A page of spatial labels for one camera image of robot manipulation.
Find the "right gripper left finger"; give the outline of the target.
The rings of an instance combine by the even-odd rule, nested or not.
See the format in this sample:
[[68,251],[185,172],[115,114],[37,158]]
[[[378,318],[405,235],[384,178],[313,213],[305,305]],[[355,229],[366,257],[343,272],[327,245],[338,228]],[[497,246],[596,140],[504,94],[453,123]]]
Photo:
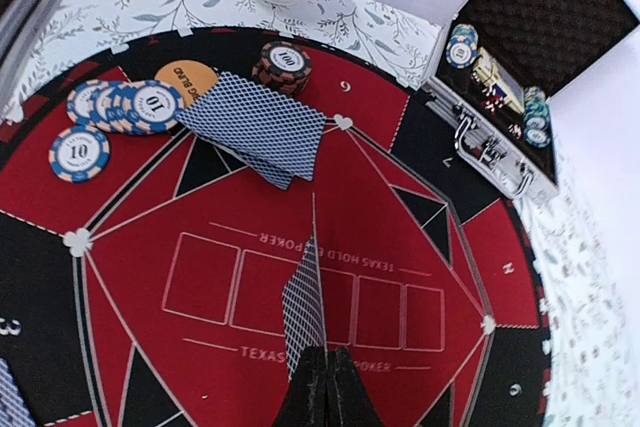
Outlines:
[[325,426],[326,378],[324,350],[321,347],[305,348],[272,426]]

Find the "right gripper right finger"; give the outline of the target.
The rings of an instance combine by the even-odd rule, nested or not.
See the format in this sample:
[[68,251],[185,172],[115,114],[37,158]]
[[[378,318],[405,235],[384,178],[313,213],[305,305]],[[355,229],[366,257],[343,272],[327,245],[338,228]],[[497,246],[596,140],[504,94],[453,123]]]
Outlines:
[[329,426],[384,426],[346,347],[328,355],[327,409]]

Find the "red black chip stack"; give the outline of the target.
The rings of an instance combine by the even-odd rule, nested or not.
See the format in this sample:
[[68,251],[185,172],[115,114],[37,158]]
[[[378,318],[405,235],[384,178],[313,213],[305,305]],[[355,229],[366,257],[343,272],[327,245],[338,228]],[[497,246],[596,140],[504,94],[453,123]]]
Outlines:
[[251,78],[267,88],[295,97],[308,84],[312,66],[312,59],[300,47],[272,41],[262,47]]

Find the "single blue white chip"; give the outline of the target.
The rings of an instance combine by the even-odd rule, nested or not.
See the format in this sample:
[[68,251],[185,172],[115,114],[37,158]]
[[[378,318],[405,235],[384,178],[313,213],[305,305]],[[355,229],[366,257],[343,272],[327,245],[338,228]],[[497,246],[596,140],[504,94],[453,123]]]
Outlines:
[[48,162],[58,178],[84,183],[105,169],[110,155],[110,143],[102,131],[75,125],[57,135],[49,149]]

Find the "spread blue chips pile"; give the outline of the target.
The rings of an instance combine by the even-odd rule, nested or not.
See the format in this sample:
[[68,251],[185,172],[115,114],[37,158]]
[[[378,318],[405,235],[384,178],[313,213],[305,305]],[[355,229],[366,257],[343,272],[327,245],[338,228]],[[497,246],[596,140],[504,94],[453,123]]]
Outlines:
[[66,113],[76,124],[138,136],[170,131],[185,108],[179,91],[160,80],[92,79],[72,89],[66,99]]

